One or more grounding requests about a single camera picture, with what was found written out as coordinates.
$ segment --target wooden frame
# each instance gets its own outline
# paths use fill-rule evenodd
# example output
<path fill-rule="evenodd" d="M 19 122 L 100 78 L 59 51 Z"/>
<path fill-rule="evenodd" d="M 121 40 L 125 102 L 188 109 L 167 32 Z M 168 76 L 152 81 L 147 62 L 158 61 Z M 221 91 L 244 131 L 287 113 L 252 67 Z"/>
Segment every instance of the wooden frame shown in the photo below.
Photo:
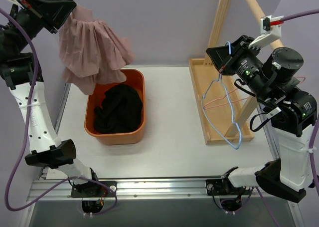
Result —
<path fill-rule="evenodd" d="M 245 0 L 254 14 L 256 21 L 259 23 L 260 18 L 264 17 L 262 9 L 256 0 Z M 215 21 L 210 34 L 210 39 L 208 42 L 208 47 L 214 47 L 217 45 L 221 29 L 223 27 L 224 19 L 227 15 L 227 10 L 230 0 L 219 0 L 218 8 L 215 16 Z M 276 49 L 282 47 L 283 44 L 277 40 L 271 43 L 271 48 Z M 204 133 L 205 142 L 207 145 L 210 144 L 220 144 L 224 143 L 224 139 L 210 126 L 206 120 L 201 107 L 201 98 L 205 93 L 207 87 L 210 85 L 212 79 L 218 77 L 218 72 L 214 68 L 210 58 L 205 54 L 204 58 L 190 59 L 189 60 L 189 70 L 191 75 L 191 80 L 194 87 L 195 98 L 197 102 L 197 107 L 199 111 L 200 121 L 202 124 L 202 129 Z M 223 77 L 223 83 L 226 85 L 228 91 L 235 89 L 233 85 L 233 78 L 230 76 Z M 210 100 L 224 97 L 225 92 L 220 84 L 212 86 L 211 91 L 207 94 L 204 103 Z M 239 100 L 237 91 L 230 94 L 230 99 L 232 101 Z M 214 105 L 222 104 L 225 101 L 216 101 Z M 241 127 L 243 141 L 251 141 L 254 138 L 253 133 L 250 131 L 247 124 L 248 118 L 251 116 L 252 112 L 257 107 L 258 103 L 256 98 L 249 97 L 243 107 L 239 102 L 233 103 L 233 107 L 236 113 L 235 121 Z M 225 137 L 230 141 L 238 140 L 238 130 L 234 124 L 231 123 L 231 110 L 229 106 L 221 106 L 214 109 L 206 111 L 210 121 L 216 126 L 216 128 L 225 135 Z"/>

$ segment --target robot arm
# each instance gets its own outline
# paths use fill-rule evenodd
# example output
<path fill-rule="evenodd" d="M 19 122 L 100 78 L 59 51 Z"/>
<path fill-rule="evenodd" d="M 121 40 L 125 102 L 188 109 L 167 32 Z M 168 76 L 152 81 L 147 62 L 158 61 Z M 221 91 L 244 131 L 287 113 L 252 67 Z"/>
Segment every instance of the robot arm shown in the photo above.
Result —
<path fill-rule="evenodd" d="M 280 159 L 254 168 L 233 168 L 223 181 L 230 188 L 260 186 L 271 195 L 298 203 L 306 195 L 305 188 L 313 187 L 309 140 L 317 102 L 297 88 L 299 81 L 293 75 L 304 62 L 298 52 L 280 47 L 265 63 L 257 58 L 260 48 L 272 41 L 243 35 L 231 44 L 231 55 L 228 46 L 206 51 L 219 73 L 237 74 L 252 90 L 279 139 Z"/>
<path fill-rule="evenodd" d="M 76 7 L 72 0 L 17 0 L 22 6 L 13 5 L 10 15 L 22 26 L 30 39 L 46 28 L 51 33 L 64 24 Z M 15 97 L 24 120 L 28 107 L 28 94 L 34 75 L 32 53 L 21 53 L 27 41 L 12 24 L 0 28 L 0 76 L 5 80 Z M 25 157 L 30 166 L 50 167 L 64 172 L 67 176 L 82 176 L 98 181 L 91 168 L 76 158 L 72 140 L 61 141 L 52 126 L 44 98 L 44 82 L 41 67 L 37 73 L 36 85 L 31 100 L 29 122 L 30 154 Z M 74 179 L 74 187 L 86 196 L 94 196 L 100 187 L 84 180 Z"/>

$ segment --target black garment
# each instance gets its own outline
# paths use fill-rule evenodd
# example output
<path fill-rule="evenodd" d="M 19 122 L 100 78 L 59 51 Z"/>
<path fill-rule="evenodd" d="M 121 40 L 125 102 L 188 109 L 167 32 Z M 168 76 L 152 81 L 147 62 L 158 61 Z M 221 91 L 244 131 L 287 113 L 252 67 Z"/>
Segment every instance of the black garment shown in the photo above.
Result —
<path fill-rule="evenodd" d="M 96 107 L 94 129 L 103 134 L 136 131 L 141 123 L 143 103 L 137 91 L 119 84 L 105 93 L 102 108 Z"/>

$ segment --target zip tie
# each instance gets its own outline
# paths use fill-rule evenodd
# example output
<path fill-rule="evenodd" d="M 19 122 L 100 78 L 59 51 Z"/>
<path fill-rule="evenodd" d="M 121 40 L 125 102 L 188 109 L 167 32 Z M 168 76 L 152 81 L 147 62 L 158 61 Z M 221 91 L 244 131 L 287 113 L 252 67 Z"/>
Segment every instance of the zip tie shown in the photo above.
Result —
<path fill-rule="evenodd" d="M 28 108 L 28 107 L 32 107 L 32 106 L 39 106 L 39 105 L 41 105 L 41 103 L 37 102 L 37 103 L 34 103 L 34 104 L 30 104 L 30 105 L 19 106 L 19 108 L 23 109 L 23 108 Z"/>
<path fill-rule="evenodd" d="M 313 146 L 312 148 L 309 148 L 307 151 L 308 151 L 310 154 L 313 154 L 314 151 L 316 151 L 316 150 L 317 150 L 317 148 Z"/>

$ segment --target wooden tray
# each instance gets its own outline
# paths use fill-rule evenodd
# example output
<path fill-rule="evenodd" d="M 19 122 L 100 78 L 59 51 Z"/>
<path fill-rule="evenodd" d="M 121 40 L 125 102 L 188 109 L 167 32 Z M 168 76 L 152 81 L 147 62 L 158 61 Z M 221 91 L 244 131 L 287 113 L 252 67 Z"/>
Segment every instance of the wooden tray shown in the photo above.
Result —
<path fill-rule="evenodd" d="M 213 79 L 218 78 L 218 72 L 213 65 L 204 66 L 204 58 L 197 58 L 189 60 L 189 71 L 191 75 L 191 80 L 194 87 L 195 98 L 197 103 L 197 108 L 200 116 L 200 121 L 204 133 L 204 138 L 206 145 L 212 144 L 222 144 L 226 143 L 225 140 L 210 126 L 206 120 L 202 107 L 201 107 L 201 97 L 207 90 Z M 227 87 L 228 92 L 234 90 L 234 81 L 231 76 L 223 76 L 223 83 Z M 206 95 L 204 104 L 214 100 L 216 98 L 224 97 L 225 90 L 219 83 L 214 83 Z M 229 95 L 230 100 L 239 100 L 238 92 L 235 91 Z M 210 106 L 215 106 L 227 102 L 227 98 L 223 100 L 218 100 L 212 103 Z M 235 116 L 241 112 L 242 105 L 240 102 L 233 103 L 233 108 L 235 111 Z M 224 105 L 212 109 L 206 110 L 207 116 L 210 121 L 215 125 L 215 127 L 223 134 L 232 126 L 231 123 L 231 109 L 229 105 Z M 254 134 L 250 131 L 248 124 L 245 122 L 241 127 L 243 141 L 251 141 L 254 138 Z M 234 137 L 227 137 L 231 142 L 238 141 L 238 133 Z"/>

